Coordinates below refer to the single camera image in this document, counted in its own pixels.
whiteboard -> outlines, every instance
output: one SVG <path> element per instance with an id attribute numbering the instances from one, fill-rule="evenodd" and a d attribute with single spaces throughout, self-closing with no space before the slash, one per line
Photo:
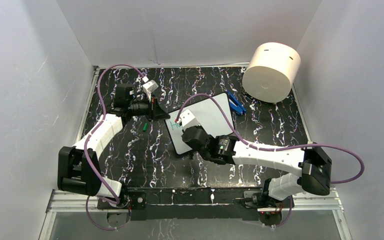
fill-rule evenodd
<path id="1" fill-rule="evenodd" d="M 217 103 L 223 109 L 224 114 L 227 116 L 230 124 L 233 126 L 232 114 L 229 107 L 228 94 L 223 92 L 213 97 Z M 232 133 L 231 128 L 227 124 L 220 110 L 214 104 L 214 102 L 207 98 L 192 105 L 183 108 L 183 111 L 189 109 L 196 119 L 199 121 L 204 130 L 213 137 L 219 135 L 229 135 Z M 177 154 L 184 154 L 192 148 L 182 141 L 182 126 L 175 123 L 175 119 L 179 113 L 179 110 L 169 113 L 170 119 L 165 120 L 168 133 L 170 134 L 171 142 L 173 143 L 174 150 Z"/>

gray wall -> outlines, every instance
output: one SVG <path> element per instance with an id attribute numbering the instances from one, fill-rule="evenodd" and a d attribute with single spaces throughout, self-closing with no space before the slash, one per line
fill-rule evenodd
<path id="1" fill-rule="evenodd" d="M 39 237 L 92 71 L 55 0 L 0 1 L 0 240 Z"/>
<path id="2" fill-rule="evenodd" d="M 295 88 L 310 137 L 356 151 L 366 171 L 339 184 L 356 240 L 384 239 L 384 1 L 324 0 L 298 47 Z M 332 179 L 355 175 L 355 159 L 329 151 Z"/>
<path id="3" fill-rule="evenodd" d="M 321 0 L 57 0 L 93 65 L 249 62 L 257 47 L 296 48 Z"/>

white cylinder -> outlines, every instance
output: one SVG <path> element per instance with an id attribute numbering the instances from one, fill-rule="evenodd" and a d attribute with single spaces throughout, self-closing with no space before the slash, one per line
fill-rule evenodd
<path id="1" fill-rule="evenodd" d="M 243 89 L 258 100 L 280 102 L 291 92 L 300 64 L 300 55 L 292 47 L 264 43 L 257 48 L 243 74 Z"/>

blue object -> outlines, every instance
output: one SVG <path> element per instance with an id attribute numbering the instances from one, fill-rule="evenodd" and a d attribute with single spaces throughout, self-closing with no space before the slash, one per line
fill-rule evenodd
<path id="1" fill-rule="evenodd" d="M 245 107 L 242 106 L 242 104 L 233 96 L 231 92 L 226 91 L 226 93 L 229 98 L 229 106 L 232 111 L 234 111 L 239 116 L 242 116 L 242 114 L 247 112 Z"/>

black marble table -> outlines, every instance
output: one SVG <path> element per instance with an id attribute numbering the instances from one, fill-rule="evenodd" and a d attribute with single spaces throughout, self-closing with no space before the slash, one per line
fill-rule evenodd
<path id="1" fill-rule="evenodd" d="M 276 146 L 307 143 L 293 93 L 277 104 L 250 97 L 242 88 L 243 67 L 142 68 L 141 71 L 160 85 L 154 94 L 168 112 L 179 109 L 194 94 L 216 95 L 230 91 L 247 111 L 242 116 L 233 115 L 235 128 L 246 140 Z M 100 86 L 105 104 L 112 101 L 116 84 L 120 83 L 134 84 L 137 90 L 142 85 L 133 69 L 108 71 Z M 91 130 L 101 114 L 95 87 L 83 135 Z M 143 132 L 145 123 L 148 129 Z M 285 174 L 254 165 L 217 165 L 203 160 L 197 153 L 193 158 L 177 157 L 164 121 L 149 123 L 144 117 L 134 117 L 127 123 L 104 150 L 99 165 L 108 178 L 136 188 L 256 187 L 267 178 Z"/>

